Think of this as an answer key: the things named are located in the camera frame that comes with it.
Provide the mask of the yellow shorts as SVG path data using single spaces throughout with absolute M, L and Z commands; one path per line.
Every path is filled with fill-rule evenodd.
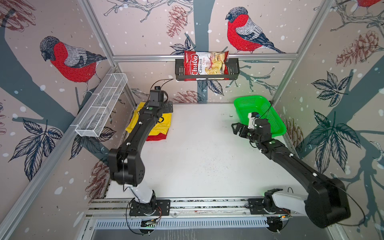
M 133 131 L 135 125 L 138 123 L 139 120 L 139 112 L 144 105 L 145 102 L 140 102 L 138 107 L 134 110 L 133 117 L 129 125 L 126 127 L 126 132 L 131 133 Z M 164 118 L 164 120 L 161 123 L 157 123 L 150 131 L 149 135 L 158 135 L 159 133 L 168 134 L 168 131 L 171 127 L 172 113 L 163 114 L 162 117 Z

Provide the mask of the red shorts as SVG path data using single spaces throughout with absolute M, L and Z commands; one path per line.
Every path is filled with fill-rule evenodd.
M 167 138 L 167 134 L 159 133 L 158 135 L 149 135 L 146 139 L 147 142 L 161 141 Z

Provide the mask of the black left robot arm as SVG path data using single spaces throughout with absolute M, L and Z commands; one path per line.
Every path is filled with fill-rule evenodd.
M 111 180 L 122 186 L 127 185 L 138 203 L 148 204 L 156 197 L 154 191 L 143 183 L 145 166 L 141 159 L 142 148 L 151 130 L 164 121 L 163 114 L 172 112 L 173 103 L 168 100 L 168 94 L 156 86 L 139 111 L 138 121 L 127 139 L 108 153 Z

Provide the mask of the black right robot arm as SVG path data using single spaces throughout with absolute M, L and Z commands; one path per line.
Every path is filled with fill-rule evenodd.
M 272 193 L 273 203 L 306 215 L 319 228 L 336 224 L 351 217 L 345 185 L 315 171 L 296 157 L 282 142 L 273 139 L 271 125 L 266 119 L 256 119 L 254 127 L 232 124 L 233 133 L 254 143 L 268 159 L 283 167 L 306 190 L 307 195 Z

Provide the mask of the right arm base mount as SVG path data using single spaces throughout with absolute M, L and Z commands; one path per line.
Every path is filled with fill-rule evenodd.
M 277 207 L 273 200 L 273 194 L 282 190 L 283 189 L 275 188 L 266 191 L 262 198 L 248 199 L 248 203 L 245 204 L 245 208 L 250 210 L 251 215 L 290 215 L 290 210 Z

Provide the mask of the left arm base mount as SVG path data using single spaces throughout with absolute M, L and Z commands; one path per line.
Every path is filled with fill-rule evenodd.
M 153 194 L 149 203 L 139 203 L 132 199 L 128 206 L 130 217 L 162 217 L 170 214 L 171 201 L 158 200 Z

